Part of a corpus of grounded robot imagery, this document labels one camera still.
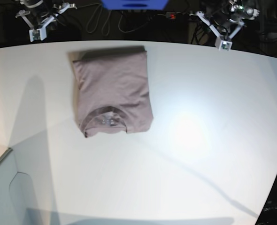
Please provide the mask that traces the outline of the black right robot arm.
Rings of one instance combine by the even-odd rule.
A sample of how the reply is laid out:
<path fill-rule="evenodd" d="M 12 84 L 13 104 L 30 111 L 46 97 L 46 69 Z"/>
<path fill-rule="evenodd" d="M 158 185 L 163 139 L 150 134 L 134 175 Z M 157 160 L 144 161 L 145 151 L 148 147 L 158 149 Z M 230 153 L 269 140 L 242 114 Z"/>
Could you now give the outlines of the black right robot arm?
<path fill-rule="evenodd" d="M 31 29 L 39 27 L 53 7 L 52 0 L 20 0 L 20 4 L 24 9 L 15 17 L 21 17 Z"/>

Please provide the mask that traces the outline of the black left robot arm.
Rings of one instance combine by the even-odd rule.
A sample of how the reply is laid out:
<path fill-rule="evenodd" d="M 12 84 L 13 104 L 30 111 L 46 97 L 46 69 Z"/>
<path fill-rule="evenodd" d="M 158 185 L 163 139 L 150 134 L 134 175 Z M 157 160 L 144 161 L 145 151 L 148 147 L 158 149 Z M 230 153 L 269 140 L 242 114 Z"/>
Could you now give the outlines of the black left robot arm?
<path fill-rule="evenodd" d="M 254 20 L 260 13 L 258 7 L 256 0 L 221 0 L 210 19 L 229 35 L 244 20 Z"/>

